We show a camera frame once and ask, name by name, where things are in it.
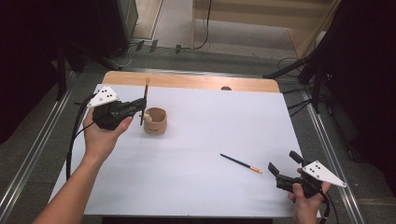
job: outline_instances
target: wooden table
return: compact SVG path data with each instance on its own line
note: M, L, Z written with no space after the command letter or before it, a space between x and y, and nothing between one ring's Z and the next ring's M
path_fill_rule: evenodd
M150 78L152 87L177 87L220 90L230 87L233 91L267 91L279 92L276 81L272 79L220 77L220 76L195 76L161 73L138 72L108 72L103 79L103 84L144 86L146 77Z

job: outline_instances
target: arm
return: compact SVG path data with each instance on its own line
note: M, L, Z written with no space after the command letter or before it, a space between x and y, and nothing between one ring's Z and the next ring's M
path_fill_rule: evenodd
M323 193L326 193L331 184L327 182L322 183ZM323 197L317 193L313 197L306 199L304 196L303 187L300 184L293 184L293 192L289 193L289 199L294 201L294 221L297 224L316 224L317 213L322 205Z
M132 119L126 118L114 131L100 129L96 124L84 131L86 150L81 164L34 223L81 221L97 174L116 145L118 137L128 129ZM83 126L87 127L91 123L92 109L84 119Z

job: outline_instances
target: white triangular marker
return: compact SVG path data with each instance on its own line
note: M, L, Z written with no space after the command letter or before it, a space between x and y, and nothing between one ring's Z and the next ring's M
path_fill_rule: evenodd
M90 100L87 107L91 108L99 105L105 105L117 100L119 100L119 96L106 84L98 93L96 93L95 97Z
M334 175L330 170L328 170L324 165L322 165L319 161L314 161L310 163L309 165L306 165L303 167L303 171L312 177L314 177L316 180L320 181L326 181L331 184L334 184L339 187L345 188L347 186L347 183L342 181L340 178L338 178L336 175Z

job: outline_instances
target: wooden panel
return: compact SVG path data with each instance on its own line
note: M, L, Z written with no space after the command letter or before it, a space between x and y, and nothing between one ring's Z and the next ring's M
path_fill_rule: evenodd
M212 2L210 20L289 28L297 55L303 58L320 31L325 30L325 26L331 22L340 1L217 0ZM193 17L205 19L208 6L208 0L194 0L193 7L197 12Z
M215 77L178 74L108 72L103 79L104 84L121 84L144 86L146 77L150 77L150 86L176 87L219 90L223 86L233 91L268 91L279 92L276 81L272 79Z

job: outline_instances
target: pencil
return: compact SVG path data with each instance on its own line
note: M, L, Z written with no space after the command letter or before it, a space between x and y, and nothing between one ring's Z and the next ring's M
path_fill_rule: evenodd
M259 173L259 174L262 174L262 170L260 170L260 169L258 169L258 168L256 168L256 167L254 167L254 166L247 165L246 163L243 163L243 162L241 162L241 161L238 161L238 160L236 160L236 159L233 159L233 158L228 157L228 156L226 156L226 155L223 155L223 154L221 154L221 153L220 153L220 156L222 156L222 157L224 157L224 158L227 158L227 159L230 160L230 161L234 161L234 162L236 162L236 163L238 163L238 164L240 164L240 165L243 165L243 166L249 168L250 170L252 170L252 171L254 171L254 172L257 172L257 173Z

